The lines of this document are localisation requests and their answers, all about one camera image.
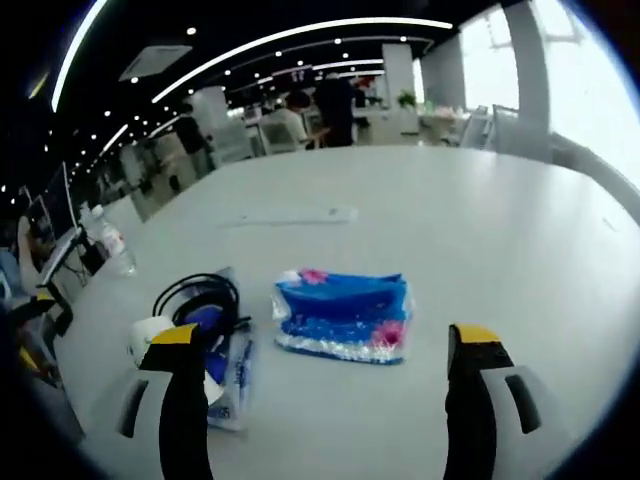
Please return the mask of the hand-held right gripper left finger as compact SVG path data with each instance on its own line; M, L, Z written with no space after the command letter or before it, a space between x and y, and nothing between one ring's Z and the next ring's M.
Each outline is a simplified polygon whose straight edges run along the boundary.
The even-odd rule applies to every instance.
M80 447L108 479L211 479L204 341L186 324L156 335L114 380Z

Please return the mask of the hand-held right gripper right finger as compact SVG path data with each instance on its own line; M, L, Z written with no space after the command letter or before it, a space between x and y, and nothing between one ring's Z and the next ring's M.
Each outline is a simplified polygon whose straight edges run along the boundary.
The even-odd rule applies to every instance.
M551 390L500 338L449 326L446 479L545 479L572 439Z

